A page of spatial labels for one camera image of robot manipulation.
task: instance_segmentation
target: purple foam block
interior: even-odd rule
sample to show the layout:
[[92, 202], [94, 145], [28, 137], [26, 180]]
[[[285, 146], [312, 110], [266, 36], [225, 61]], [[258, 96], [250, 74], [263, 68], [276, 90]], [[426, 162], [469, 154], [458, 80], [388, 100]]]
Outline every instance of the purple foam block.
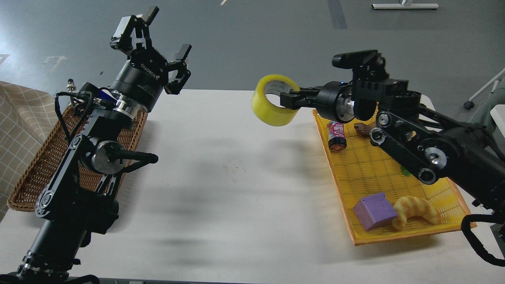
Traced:
[[384, 193], [361, 198], [353, 210], [365, 231], [390, 224], [392, 219], [398, 216]]

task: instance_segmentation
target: beige fabric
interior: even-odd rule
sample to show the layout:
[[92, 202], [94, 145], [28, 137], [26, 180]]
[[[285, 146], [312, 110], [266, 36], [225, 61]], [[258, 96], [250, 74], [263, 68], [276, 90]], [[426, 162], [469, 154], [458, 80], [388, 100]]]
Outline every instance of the beige fabric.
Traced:
[[10, 192], [57, 121], [51, 95], [0, 81], [0, 220]]

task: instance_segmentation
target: packing tape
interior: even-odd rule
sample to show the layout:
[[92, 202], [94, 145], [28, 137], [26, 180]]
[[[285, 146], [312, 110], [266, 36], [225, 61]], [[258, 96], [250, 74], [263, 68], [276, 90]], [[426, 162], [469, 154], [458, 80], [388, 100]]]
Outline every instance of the packing tape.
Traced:
[[282, 92], [300, 91], [300, 87], [291, 79], [282, 75], [267, 75], [258, 82], [251, 106], [254, 114], [263, 122], [272, 126], [283, 126], [291, 122], [298, 110], [278, 107], [271, 103], [266, 94], [279, 96]]

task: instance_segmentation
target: canned drink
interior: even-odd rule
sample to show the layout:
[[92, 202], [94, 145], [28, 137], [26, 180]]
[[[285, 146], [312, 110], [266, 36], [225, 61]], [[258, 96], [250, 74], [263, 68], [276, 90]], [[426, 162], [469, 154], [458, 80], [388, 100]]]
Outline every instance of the canned drink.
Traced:
[[332, 152], [339, 152], [347, 147], [344, 125], [340, 122], [328, 122], [328, 147]]

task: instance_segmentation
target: brown woven basket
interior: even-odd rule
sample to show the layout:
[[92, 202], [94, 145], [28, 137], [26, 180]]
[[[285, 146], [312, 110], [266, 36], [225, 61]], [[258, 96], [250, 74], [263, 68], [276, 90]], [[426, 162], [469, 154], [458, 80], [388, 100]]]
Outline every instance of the brown woven basket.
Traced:
[[[79, 118], [79, 116], [74, 115], [74, 110], [71, 106], [63, 112], [63, 119], [67, 123], [69, 129], [74, 128]], [[133, 120], [132, 129], [123, 129], [119, 134], [118, 142], [127, 150], [134, 151], [137, 148], [146, 120], [147, 113], [138, 112]], [[9, 208], [24, 212], [34, 211], [35, 202], [40, 192], [53, 177], [56, 168], [67, 151], [67, 147], [68, 143], [65, 139], [65, 133], [63, 132], [61, 124], [58, 122], [9, 195], [7, 200]], [[102, 175], [85, 169], [81, 165], [79, 165], [79, 171], [80, 186], [87, 190], [95, 190]]]

